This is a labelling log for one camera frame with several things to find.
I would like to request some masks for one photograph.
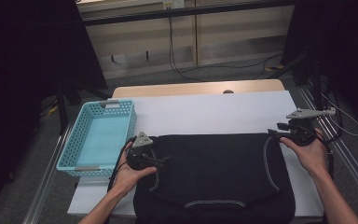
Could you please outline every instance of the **forearm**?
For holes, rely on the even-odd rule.
[[[324,205],[328,223],[358,223],[358,216],[339,193],[337,186],[325,169],[319,169],[311,176]]]
[[[127,193],[119,188],[112,188],[101,201],[86,215],[79,224],[86,223],[104,223],[111,214],[112,210],[116,207],[117,203]]]

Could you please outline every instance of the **person's left arm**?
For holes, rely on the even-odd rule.
[[[132,143],[128,143],[124,150],[130,148]],[[135,187],[139,179],[146,175],[156,172],[156,167],[147,167],[141,171],[135,171],[127,164],[126,153],[123,153],[117,171],[117,177],[112,189],[98,202],[98,204],[86,215],[79,224],[104,223],[118,202]]]

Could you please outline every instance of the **white cable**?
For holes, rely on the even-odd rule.
[[[336,106],[335,104],[333,104],[324,94],[322,94],[322,97],[324,99],[326,99],[328,101],[328,103],[330,103],[331,105],[333,105],[336,109],[338,109],[339,111],[341,111],[343,114],[345,114],[346,116],[348,116],[350,119],[352,119],[357,125],[358,125],[358,122],[356,121],[356,119],[354,119],[353,117],[351,117],[351,115],[347,114],[345,111],[343,111],[342,109],[340,109],[338,106]],[[345,133],[348,133],[352,136],[358,136],[358,133],[350,133],[349,131],[345,130],[344,128],[342,128],[341,126],[339,126],[339,124],[337,124],[333,118],[331,117],[330,115],[330,119],[331,121],[342,131],[344,131]]]

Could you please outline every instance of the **black fabric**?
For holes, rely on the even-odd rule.
[[[155,175],[138,182],[133,201],[137,223],[288,223],[293,219],[296,204],[282,151],[268,134],[151,138],[150,156],[172,158]]]

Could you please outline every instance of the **black horizontal bar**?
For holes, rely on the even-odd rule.
[[[185,8],[171,9],[171,10],[135,13],[130,15],[87,18],[84,19],[83,21],[63,21],[59,23],[57,22],[43,23],[43,24],[36,24],[35,27],[58,28],[58,27],[78,26],[78,25],[94,26],[94,25],[104,25],[104,24],[120,23],[120,22],[127,22],[127,21],[146,21],[146,20],[155,20],[155,19],[162,19],[162,18],[169,18],[169,17],[171,18],[183,17],[183,16],[210,14],[210,13],[218,13],[218,12],[258,9],[258,8],[266,8],[266,7],[284,7],[284,6],[294,5],[295,3],[298,2],[300,1],[299,0],[265,0],[265,1],[254,1],[254,2],[246,2],[246,3],[209,6],[209,7],[185,7]]]

